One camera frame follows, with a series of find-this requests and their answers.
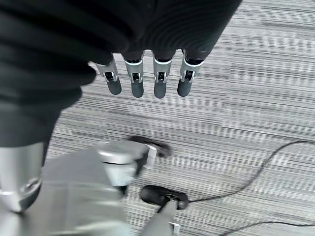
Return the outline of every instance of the floor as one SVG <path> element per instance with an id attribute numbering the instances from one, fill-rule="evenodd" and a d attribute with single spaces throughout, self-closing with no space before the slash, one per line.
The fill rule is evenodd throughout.
<path id="1" fill-rule="evenodd" d="M 134 181 L 124 200 L 138 235 L 155 206 L 141 202 L 146 184 L 186 192 L 190 199 L 233 192 L 268 155 L 290 141 L 315 140 L 315 2 L 245 0 L 205 61 L 186 98 L 177 95 L 177 52 L 167 95 L 154 97 L 151 52 L 145 53 L 145 94 L 131 95 L 120 55 L 123 91 L 109 93 L 104 80 L 83 88 L 56 126 L 49 158 L 101 140 L 143 135 L 172 147 L 168 158 Z M 315 147 L 294 145 L 275 156 L 241 193 L 194 203 L 179 211 L 182 236 L 215 236 L 259 221 L 315 222 Z M 315 235 L 315 227 L 262 225 L 234 236 Z"/>

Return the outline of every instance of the black cable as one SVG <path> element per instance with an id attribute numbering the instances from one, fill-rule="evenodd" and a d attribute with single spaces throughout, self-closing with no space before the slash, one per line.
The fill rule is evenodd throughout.
<path id="1" fill-rule="evenodd" d="M 300 141 L 294 141 L 285 145 L 282 145 L 281 147 L 279 147 L 278 149 L 276 149 L 269 157 L 267 160 L 265 160 L 265 162 L 262 164 L 262 166 L 259 168 L 259 170 L 256 172 L 256 174 L 247 182 L 247 184 L 245 184 L 243 187 L 239 188 L 237 191 L 232 192 L 232 193 L 228 193 L 226 195 L 222 195 L 222 196 L 214 196 L 214 197 L 209 197 L 209 198 L 202 198 L 202 199 L 196 199 L 196 200 L 191 200 L 189 201 L 189 203 L 197 203 L 197 202 L 203 202 L 203 201 L 208 201 L 208 200 L 214 200 L 214 199 L 219 199 L 219 198 L 225 198 L 234 194 L 237 194 L 241 191 L 243 191 L 244 189 L 246 189 L 248 186 L 250 186 L 260 175 L 260 173 L 264 170 L 264 168 L 267 166 L 267 164 L 269 163 L 269 161 L 283 148 L 293 145 L 293 144 L 314 144 L 315 142 L 313 141 L 307 141 L 307 140 L 300 140 Z"/>
<path id="2" fill-rule="evenodd" d="M 235 233 L 237 231 L 244 230 L 244 229 L 256 226 L 256 225 L 263 225 L 263 224 L 283 224 L 283 225 L 291 225 L 291 226 L 297 226 L 297 227 L 311 227 L 311 226 L 315 226 L 315 224 L 305 225 L 305 224 L 291 224 L 291 223 L 286 223 L 286 222 L 281 222 L 281 221 L 262 221 L 262 222 L 253 223 L 253 224 L 250 224 L 250 225 L 247 225 L 247 226 L 239 227 L 237 229 L 225 232 L 224 234 L 221 234 L 219 236 L 230 235 L 230 234 Z"/>
<path id="3" fill-rule="evenodd" d="M 261 167 L 258 169 L 258 171 L 256 172 L 256 174 L 247 182 L 247 184 L 245 184 L 243 187 L 239 188 L 237 191 L 226 194 L 226 195 L 222 195 L 222 196 L 214 196 L 214 197 L 209 197 L 209 198 L 203 198 L 203 199 L 196 199 L 196 200 L 192 200 L 189 201 L 189 203 L 196 203 L 196 202 L 203 202 L 203 201 L 208 201 L 208 200 L 214 200 L 214 199 L 219 199 L 219 198 L 224 198 L 224 197 L 228 197 L 228 196 L 232 196 L 235 195 L 243 190 L 245 190 L 248 186 L 250 186 L 261 174 L 261 172 L 264 170 L 264 168 L 267 166 L 267 164 L 269 163 L 269 161 L 282 149 L 284 149 L 285 147 L 288 147 L 290 145 L 293 144 L 313 144 L 315 145 L 315 142 L 313 141 L 307 141 L 307 140 L 301 140 L 301 141 L 294 141 L 285 145 L 282 145 L 281 147 L 277 148 L 275 151 L 273 151 L 273 153 L 268 157 L 267 160 L 265 160 L 265 162 L 261 165 Z M 221 234 L 220 236 L 226 236 L 226 235 L 230 235 L 234 232 L 240 231 L 240 230 L 244 230 L 256 225 L 262 225 L 262 224 L 284 224 L 284 225 L 291 225 L 291 226 L 297 226 L 297 227 L 311 227 L 311 226 L 315 226 L 315 224 L 292 224 L 292 223 L 286 223 L 286 222 L 281 222 L 281 221 L 262 221 L 262 222 L 257 222 L 257 223 L 252 223 L 249 224 L 247 226 L 243 226 L 228 232 L 225 232 L 223 234 Z"/>

